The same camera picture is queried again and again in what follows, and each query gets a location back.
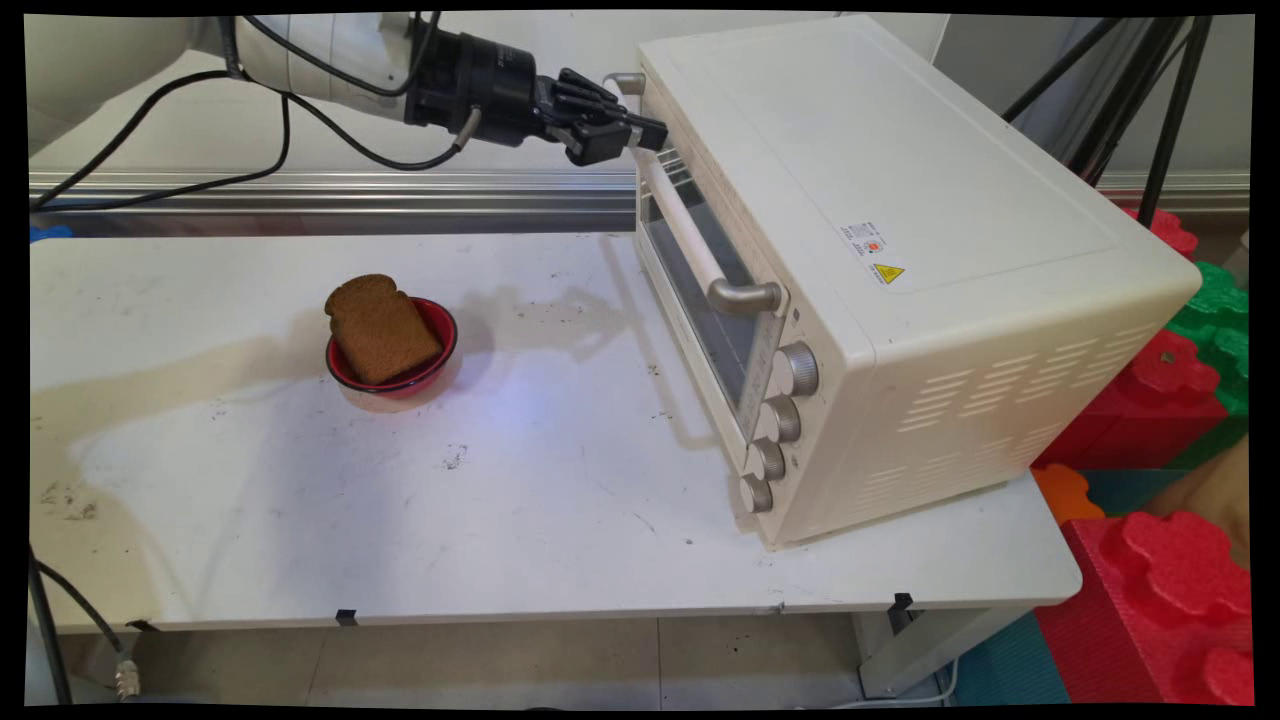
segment oven door handle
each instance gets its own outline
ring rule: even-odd
[[[602,83],[605,90],[618,96],[618,102],[627,106],[627,110],[636,110],[627,105],[621,86],[637,95],[644,94],[643,73],[613,73],[604,78]],[[707,293],[707,302],[716,310],[727,315],[754,315],[756,313],[777,313],[782,309],[782,286],[776,282],[759,284],[731,284],[721,269],[719,261],[712,254],[703,233],[689,215],[685,204],[680,201],[676,187],[671,184],[667,170],[663,169],[658,155],[652,150],[645,150],[630,143],[631,156],[636,161],[636,172],[648,183],[653,199],[662,209],[671,233],[676,236],[676,245],[685,255],[685,260],[694,270],[698,284]]]

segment black tripod stand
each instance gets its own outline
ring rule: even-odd
[[[1097,186],[1102,178],[1102,172],[1111,160],[1111,154],[1120,143],[1125,129],[1133,122],[1138,109],[1147,100],[1151,88],[1156,86],[1165,68],[1174,60],[1174,56],[1185,46],[1183,63],[1178,68],[1178,79],[1174,82],[1174,92],[1169,99],[1169,109],[1165,110],[1165,123],[1160,129],[1160,140],[1156,142],[1156,154],[1151,160],[1151,172],[1147,176],[1147,187],[1142,193],[1142,204],[1138,208],[1138,222],[1144,227],[1151,227],[1151,220],[1156,214],[1156,204],[1160,200],[1160,191],[1165,186],[1165,176],[1169,173],[1169,161],[1174,155],[1174,145],[1178,142],[1178,129],[1183,124],[1183,114],[1187,110],[1187,100],[1192,94],[1192,85],[1196,81],[1196,70],[1199,68],[1201,55],[1204,53],[1204,42],[1208,38],[1212,15],[1198,15],[1190,24],[1190,29],[1183,40],[1174,47],[1174,38],[1184,24],[1187,17],[1153,18],[1143,32],[1133,56],[1129,58],[1124,70],[1116,79],[1115,87],[1102,102],[1102,108],[1093,118],[1084,140],[1068,161],[1066,167],[1073,173],[1084,178],[1092,186]],[[1076,60],[1084,56],[1103,36],[1120,24],[1119,18],[1103,18],[1075,44],[1061,59],[1053,63],[1027,92],[1023,94],[1009,110],[1001,115],[1004,120],[1012,122],[1023,113],[1041,94],[1069,70]]]

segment white wall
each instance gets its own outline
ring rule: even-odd
[[[1146,172],[1165,122],[1174,60],[1116,147],[1107,172]],[[1201,56],[1170,172],[1248,170],[1253,135],[1253,15],[1217,15]]]
[[[636,44],[833,15],[824,10],[477,10],[447,12],[451,32],[529,50],[539,72],[554,76],[571,67],[588,77],[637,69]],[[929,58],[946,15],[872,13],[881,24]],[[127,122],[156,87],[193,72],[218,69],[221,59],[188,53],[160,76],[108,102],[99,113],[31,159],[31,169],[70,172],[81,167]],[[433,156],[448,146],[440,128],[410,127],[319,104],[372,150],[401,160]],[[209,81],[165,97],[133,137],[108,161],[105,170],[237,170],[269,165],[279,151],[278,97],[236,81]],[[292,110],[293,143],[285,169],[369,170],[379,165],[357,155],[328,128],[301,110]],[[593,169],[627,168],[628,160]],[[472,142],[444,169],[563,169],[573,167],[563,147],[530,140],[518,150]]]
[[[1082,18],[951,15],[934,65],[996,113],[1004,111],[1087,31]],[[1111,36],[1129,32],[1121,28]],[[1137,38],[1137,31],[1130,33]],[[1100,42],[1059,79],[1014,126],[1042,147],[1061,146],[1057,135],[1080,126],[1076,99],[1100,63],[1120,63]],[[1160,137],[1179,60],[1161,77],[1107,165],[1108,173],[1144,173]],[[1253,111],[1253,15],[1217,15],[1183,118],[1171,173],[1248,170]]]

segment yellow warning triangle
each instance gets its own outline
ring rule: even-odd
[[[891,268],[890,265],[876,265],[876,272],[878,272],[881,277],[884,278],[884,284],[888,284],[896,281],[897,277],[905,273],[906,270],[904,270],[902,268]]]

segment toaster oven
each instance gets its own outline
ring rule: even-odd
[[[771,544],[1023,474],[1199,287],[867,17],[640,64],[636,249]]]

